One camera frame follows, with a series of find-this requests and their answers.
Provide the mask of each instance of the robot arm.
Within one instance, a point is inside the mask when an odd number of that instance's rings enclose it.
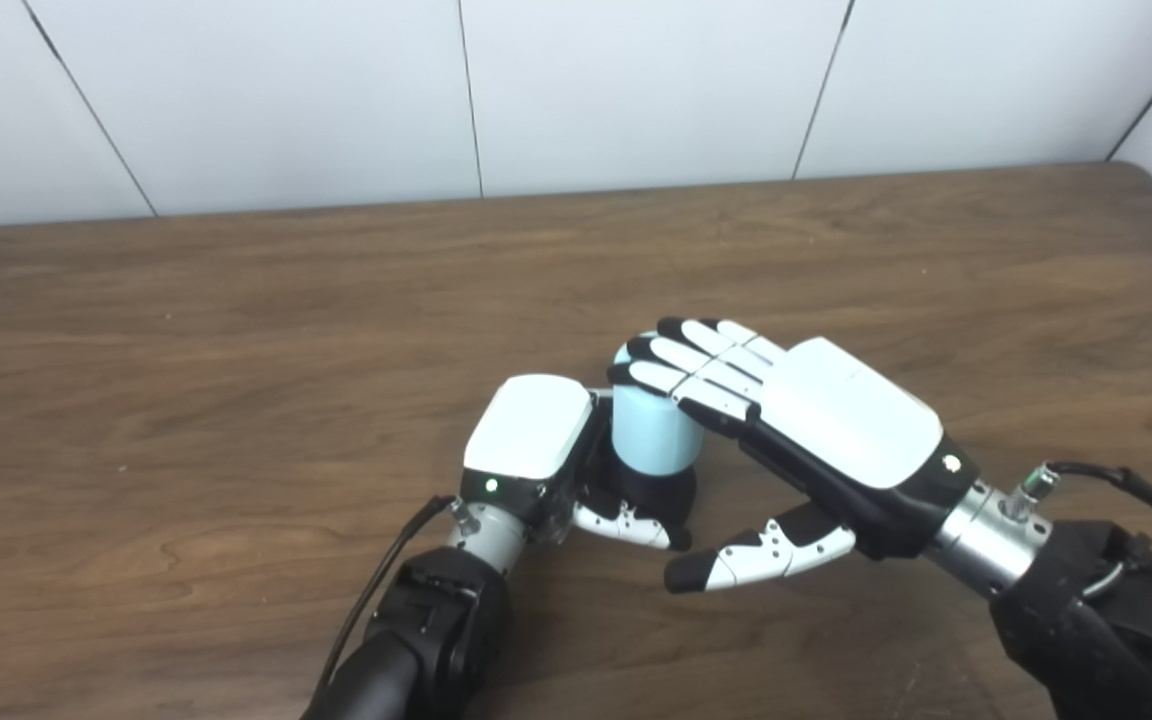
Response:
[[[1044,465],[1010,495],[987,486],[937,414],[824,338],[782,350],[732,320],[659,324],[614,384],[670,397],[736,439],[809,501],[761,533],[680,558],[672,592],[799,573],[846,554],[925,555],[990,602],[1007,655],[1061,720],[1152,720],[1152,552],[1112,523],[1051,523],[1061,473],[1093,473],[1152,506],[1127,470]]]
[[[302,720],[461,717],[505,646],[506,578],[529,543],[562,541],[576,525],[650,547],[690,547],[681,523],[694,482],[634,492],[611,416],[611,391],[573,379],[520,376],[500,386],[467,444],[460,497],[435,498],[404,526],[349,615]],[[456,520],[447,541],[402,563],[361,645],[335,667],[402,541],[444,507]]]

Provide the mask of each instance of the wood grain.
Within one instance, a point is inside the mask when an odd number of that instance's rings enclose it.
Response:
[[[1000,486],[1053,456],[1152,478],[1129,165],[0,228],[0,717],[297,717],[494,388],[601,382],[659,314],[827,334]],[[796,502],[717,441],[700,471],[699,543]],[[1100,487],[1047,514],[1152,533]],[[1051,717],[927,562],[670,597],[664,560],[530,550],[472,719]]]

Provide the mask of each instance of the metal connector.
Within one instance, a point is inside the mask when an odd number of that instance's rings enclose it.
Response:
[[[476,518],[473,511],[470,510],[470,506],[461,500],[460,497],[447,506],[447,511],[450,511],[452,517],[456,520],[456,525],[461,529],[461,536],[463,537],[470,537],[483,529],[483,523]]]
[[[1011,494],[998,506],[1005,518],[1015,523],[1026,523],[1032,518],[1036,507],[1060,484],[1060,475],[1046,465],[1038,465],[1032,473],[1020,484]]]

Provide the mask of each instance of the light blue cylinder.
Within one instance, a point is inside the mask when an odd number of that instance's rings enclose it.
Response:
[[[621,346],[616,363],[629,359],[630,353]],[[704,429],[668,397],[632,386],[612,388],[612,447],[637,473],[681,473],[700,455],[702,438]]]

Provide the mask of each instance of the black fingertip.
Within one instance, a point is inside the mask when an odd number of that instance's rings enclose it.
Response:
[[[626,351],[637,361],[654,361],[655,353],[652,353],[652,338],[638,336],[626,342]]]
[[[632,386],[632,384],[637,384],[634,381],[634,376],[630,374],[630,364],[628,363],[608,365],[607,382],[612,382],[613,386]]]
[[[763,547],[763,538],[758,535],[758,530],[744,530],[744,532],[736,533],[727,541],[723,541],[723,547],[730,546],[730,544],[744,544],[749,547]]]
[[[676,552],[688,552],[691,550],[691,530],[664,525],[664,533],[669,537],[669,550]]]
[[[607,367],[607,382],[612,382],[613,386],[634,386],[643,388],[645,392],[652,393],[652,395],[658,397],[668,397],[662,391],[645,386],[645,384],[636,381],[634,374],[630,373],[631,363],[617,363]]]
[[[664,567],[664,589],[672,593],[703,592],[718,562],[717,550],[704,550],[675,558]]]
[[[713,409],[713,407],[700,404],[691,397],[682,397],[679,401],[679,410],[684,411],[692,420],[700,423],[702,427],[713,430],[722,437],[737,438],[745,432],[743,420],[737,420],[721,410]]]
[[[675,318],[675,316],[660,318],[660,321],[657,324],[657,332],[660,333],[660,338],[676,340],[691,347],[691,342],[687,341],[685,334],[682,334],[682,323],[685,323],[685,320],[687,318]]]

